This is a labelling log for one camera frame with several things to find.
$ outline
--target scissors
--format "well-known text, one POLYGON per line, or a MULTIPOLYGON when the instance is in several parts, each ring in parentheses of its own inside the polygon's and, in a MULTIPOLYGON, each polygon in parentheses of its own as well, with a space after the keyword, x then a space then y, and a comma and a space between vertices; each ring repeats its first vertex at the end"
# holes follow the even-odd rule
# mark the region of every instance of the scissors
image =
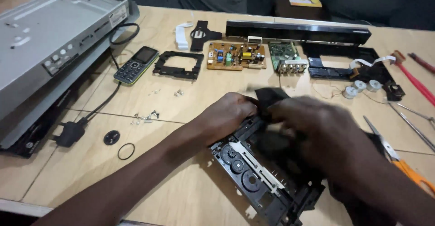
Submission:
POLYGON ((373 133, 378 135, 381 139, 382 145, 384 146, 385 150, 387 151, 391 162, 398 167, 403 173, 405 173, 408 178, 410 178, 412 181, 414 181, 416 184, 418 184, 422 189, 425 189, 422 184, 425 184, 431 191, 432 196, 435 195, 435 186, 429 182, 425 177, 421 176, 420 174, 416 173, 416 171, 412 170, 412 168, 400 158, 400 156, 394 151, 394 149, 391 147, 391 145, 384 139, 384 137, 376 130, 375 126, 368 120, 366 116, 364 116, 365 121, 372 129, 373 133))

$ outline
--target hand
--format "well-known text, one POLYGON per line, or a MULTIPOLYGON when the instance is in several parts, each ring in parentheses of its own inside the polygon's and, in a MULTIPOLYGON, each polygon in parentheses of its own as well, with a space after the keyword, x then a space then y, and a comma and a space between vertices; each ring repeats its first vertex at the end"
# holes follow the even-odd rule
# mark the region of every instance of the hand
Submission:
POLYGON ((359 166, 383 159, 351 114, 341 107, 298 97, 284 99, 268 111, 285 128, 307 135, 301 146, 302 157, 337 182, 349 179, 359 166))
POLYGON ((205 145, 211 145, 234 132, 245 118, 257 113, 257 107, 250 100, 238 93, 227 93, 188 124, 205 135, 205 145))

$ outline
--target wooden table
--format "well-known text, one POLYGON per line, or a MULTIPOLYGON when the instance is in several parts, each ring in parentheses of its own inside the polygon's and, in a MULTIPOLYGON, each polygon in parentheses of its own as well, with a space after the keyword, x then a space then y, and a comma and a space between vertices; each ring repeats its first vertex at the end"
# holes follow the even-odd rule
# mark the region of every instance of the wooden table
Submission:
MULTIPOLYGON (((331 24, 157 7, 140 7, 140 13, 140 32, 125 48, 117 50, 119 62, 128 60, 144 45, 156 48, 160 52, 176 50, 175 26, 187 21, 207 20, 209 29, 220 32, 225 32, 227 19, 331 24)), ((192 29, 186 29, 189 44, 191 40, 188 34, 192 29)), ((398 49, 403 53, 415 52, 426 61, 434 62, 435 51, 430 46, 435 43, 435 32, 376 27, 369 29, 373 35, 365 46, 375 48, 379 56, 388 55, 398 49)), ((203 53, 206 54, 207 51, 208 44, 205 44, 203 53)), ((434 152, 388 105, 373 101, 384 102, 383 91, 365 92, 367 96, 360 94, 353 100, 342 96, 329 99, 332 92, 338 92, 334 86, 343 89, 350 83, 312 80, 308 73, 300 77, 280 77, 273 72, 267 49, 266 52, 267 69, 244 69, 242 72, 215 71, 207 70, 206 64, 203 63, 196 82, 154 76, 149 69, 133 86, 123 85, 120 88, 112 101, 90 121, 85 135, 71 148, 57 147, 53 141, 48 141, 42 150, 29 160, 0 156, 0 198, 56 207, 149 150, 226 92, 245 89, 248 84, 281 86, 290 96, 311 95, 341 105, 352 112, 363 129, 369 130, 362 118, 366 115, 412 168, 435 183, 435 173, 432 169, 435 166, 434 152), (175 97, 174 92, 179 89, 184 91, 184 95, 175 97), (153 110, 160 112, 159 120, 130 125, 134 120, 134 114, 147 116, 153 110), (121 139, 115 145, 107 146, 103 144, 103 136, 110 130, 118 130, 121 139), (130 159, 121 161, 117 158, 117 151, 128 142, 136 145, 136 151, 130 159)), ((348 67, 349 64, 349 59, 322 59, 327 64, 337 67, 348 67)), ((168 64, 192 68, 194 62, 174 58, 168 61, 168 64)), ((387 65, 387 68, 405 90, 404 105, 426 115, 435 116, 435 108, 403 73, 395 66, 387 65)), ((435 92, 433 75, 410 59, 406 62, 406 68, 435 92)), ((116 87, 113 79, 115 71, 115 67, 107 60, 107 63, 85 83, 83 93, 63 121, 77 121, 104 101, 116 87)), ((426 120, 406 110, 403 112, 424 134, 435 141, 435 132, 426 120)), ((252 218, 253 208, 250 208, 243 196, 237 195, 235 185, 211 158, 209 151, 205 150, 185 162, 146 195, 126 218, 159 225, 258 224, 258 219, 252 218)), ((316 210, 304 212, 301 220, 304 225, 351 224, 343 205, 335 201, 328 190, 320 197, 316 210)))

